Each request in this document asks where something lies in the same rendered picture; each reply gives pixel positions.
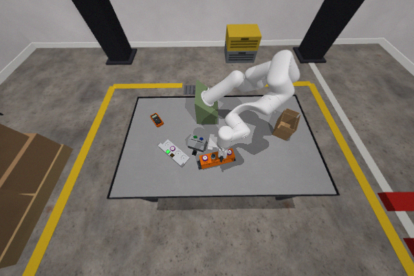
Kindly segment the orange test tube rack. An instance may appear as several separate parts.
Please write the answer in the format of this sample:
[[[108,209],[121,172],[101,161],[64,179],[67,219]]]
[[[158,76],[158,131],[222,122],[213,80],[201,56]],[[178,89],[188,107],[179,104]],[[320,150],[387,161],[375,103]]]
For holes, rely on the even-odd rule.
[[[233,151],[232,148],[230,150],[232,150],[232,155],[230,155],[230,156],[227,155],[227,157],[224,158],[222,160],[222,162],[220,162],[220,159],[218,157],[218,151],[217,152],[213,152],[216,155],[215,159],[211,159],[211,154],[213,154],[213,153],[205,154],[205,155],[208,156],[208,160],[207,161],[203,161],[202,160],[202,157],[204,155],[199,156],[200,163],[201,163],[201,169],[205,169],[205,168],[217,166],[217,165],[220,165],[220,164],[225,164],[225,163],[228,163],[228,162],[233,162],[234,159],[235,159],[235,154],[234,154],[234,151]]]

